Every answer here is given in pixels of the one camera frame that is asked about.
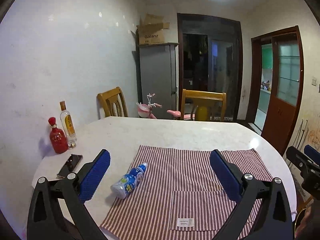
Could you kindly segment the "person's right hand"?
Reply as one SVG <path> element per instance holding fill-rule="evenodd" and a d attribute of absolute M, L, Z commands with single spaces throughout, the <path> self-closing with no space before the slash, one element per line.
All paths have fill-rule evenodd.
<path fill-rule="evenodd" d="M 295 239 L 318 240 L 319 230 L 319 200 L 315 200 L 305 210 L 305 215 L 296 230 Z"/>

